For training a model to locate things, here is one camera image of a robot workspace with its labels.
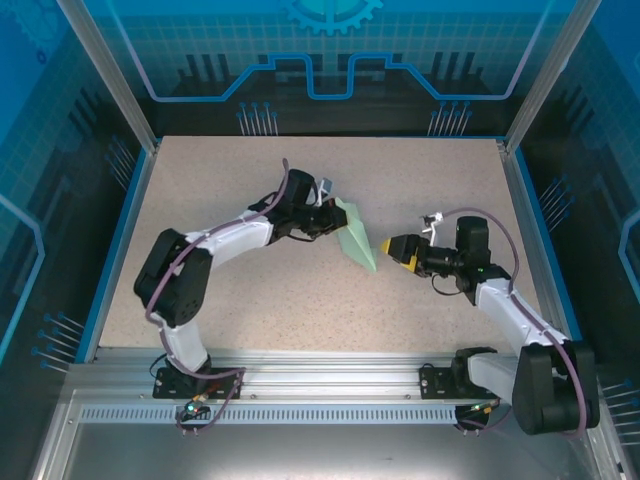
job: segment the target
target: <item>enclosure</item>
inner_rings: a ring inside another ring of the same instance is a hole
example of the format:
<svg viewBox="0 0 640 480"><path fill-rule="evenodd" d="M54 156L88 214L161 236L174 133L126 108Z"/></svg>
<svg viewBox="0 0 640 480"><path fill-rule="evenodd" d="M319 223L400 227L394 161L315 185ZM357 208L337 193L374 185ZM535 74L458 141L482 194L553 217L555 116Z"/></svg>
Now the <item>enclosure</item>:
<svg viewBox="0 0 640 480"><path fill-rule="evenodd" d="M20 439L2 478L636 478L637 16L631 0L0 0L0 425ZM160 231L277 187L283 156L358 205L374 248L438 210L503 219L524 297L595 352L600 426L475 438L425 420L455 408L420 400L425 362L513 352L464 296L381 254L356 268L327 238L212 275L206 347L251 376L183 440L151 398L162 351L135 276Z"/></svg>

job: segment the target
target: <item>speckled work surface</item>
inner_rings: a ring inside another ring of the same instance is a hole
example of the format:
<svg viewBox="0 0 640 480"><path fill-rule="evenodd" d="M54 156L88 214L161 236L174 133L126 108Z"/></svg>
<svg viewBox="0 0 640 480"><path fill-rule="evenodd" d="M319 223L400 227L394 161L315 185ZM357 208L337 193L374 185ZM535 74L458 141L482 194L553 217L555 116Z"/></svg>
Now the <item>speckled work surface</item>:
<svg viewBox="0 0 640 480"><path fill-rule="evenodd" d="M494 140L390 138L165 137L144 197L100 344L158 347L133 282L158 234L202 230L235 218L276 189L282 157L292 168L334 181L358 205L372 246L419 233L421 215L473 205L498 216L523 264L516 282L538 308ZM491 228L495 262L513 268ZM455 221L439 230L453 246ZM379 255L371 274L341 253L335 236L314 244L283 239L216 269L197 321L207 347L373 352L508 350L491 320L463 295L441 297ZM452 288L448 280L440 288Z"/></svg>

